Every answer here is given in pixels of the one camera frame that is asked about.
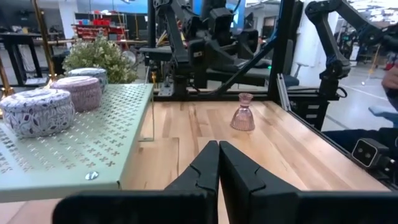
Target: wooden tabletop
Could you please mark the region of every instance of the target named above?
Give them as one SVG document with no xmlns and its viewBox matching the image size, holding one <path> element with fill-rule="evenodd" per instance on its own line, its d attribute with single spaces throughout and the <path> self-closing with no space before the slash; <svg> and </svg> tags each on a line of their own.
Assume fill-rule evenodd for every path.
<svg viewBox="0 0 398 224">
<path fill-rule="evenodd" d="M 135 151 L 129 189 L 163 189 L 210 140 L 227 140 L 265 169 L 302 190 L 388 190 L 300 121 L 270 102 L 250 109 L 256 129 L 229 122 L 238 102 L 155 103 L 155 141 Z M 142 135 L 151 134 L 151 113 Z M 0 204 L 0 224 L 48 224 L 59 199 Z M 220 191 L 220 223 L 228 223 Z"/>
</svg>

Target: pink glass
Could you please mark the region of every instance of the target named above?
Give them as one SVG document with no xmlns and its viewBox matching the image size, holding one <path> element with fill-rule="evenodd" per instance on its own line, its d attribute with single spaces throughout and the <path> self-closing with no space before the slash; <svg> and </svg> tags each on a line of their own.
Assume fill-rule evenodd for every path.
<svg viewBox="0 0 398 224">
<path fill-rule="evenodd" d="M 254 125 L 253 114 L 249 109 L 249 105 L 253 99 L 253 95 L 249 93 L 240 93 L 239 102 L 241 106 L 236 110 L 232 117 L 231 127 L 239 131 L 252 131 L 256 127 Z"/>
</svg>

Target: blue chair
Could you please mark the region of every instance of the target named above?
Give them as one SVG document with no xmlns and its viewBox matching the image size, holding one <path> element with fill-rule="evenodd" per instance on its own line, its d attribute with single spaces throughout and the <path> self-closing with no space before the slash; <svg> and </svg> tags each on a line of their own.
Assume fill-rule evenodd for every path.
<svg viewBox="0 0 398 224">
<path fill-rule="evenodd" d="M 369 111 L 377 117 L 392 121 L 393 127 L 398 128 L 398 111 L 388 106 L 370 106 Z"/>
</svg>

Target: tin lid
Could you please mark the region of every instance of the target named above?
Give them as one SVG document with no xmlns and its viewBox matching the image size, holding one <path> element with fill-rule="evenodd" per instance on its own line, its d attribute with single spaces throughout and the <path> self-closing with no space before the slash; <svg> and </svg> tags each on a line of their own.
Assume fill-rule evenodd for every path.
<svg viewBox="0 0 398 224">
<path fill-rule="evenodd" d="M 100 81 L 89 76 L 61 78 L 51 85 L 51 88 L 68 90 L 70 92 L 100 88 Z"/>
<path fill-rule="evenodd" d="M 5 97 L 0 101 L 0 109 L 10 113 L 25 113 L 62 106 L 71 101 L 70 92 L 66 90 L 36 89 Z"/>
<path fill-rule="evenodd" d="M 92 76 L 92 77 L 98 77 L 98 76 L 105 76 L 106 75 L 106 70 L 103 68 L 78 68 L 78 69 L 73 69 L 68 72 L 68 76 L 74 77 L 74 76 Z"/>
</svg>

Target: person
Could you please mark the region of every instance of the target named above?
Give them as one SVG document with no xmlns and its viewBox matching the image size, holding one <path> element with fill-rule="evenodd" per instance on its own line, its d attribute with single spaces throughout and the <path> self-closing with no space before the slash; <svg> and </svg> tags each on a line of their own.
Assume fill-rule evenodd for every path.
<svg viewBox="0 0 398 224">
<path fill-rule="evenodd" d="M 385 67 L 385 71 L 390 70 L 394 66 L 394 62 L 397 60 L 397 54 L 395 52 L 389 52 L 387 54 L 387 63 Z"/>
<path fill-rule="evenodd" d="M 386 91 L 389 102 L 398 111 L 398 60 L 394 67 L 386 71 L 381 85 Z M 324 131 L 323 134 L 348 152 L 353 151 L 359 139 L 374 139 L 388 147 L 391 158 L 398 161 L 397 128 L 380 128 L 379 130 L 347 129 L 342 131 Z"/>
</svg>

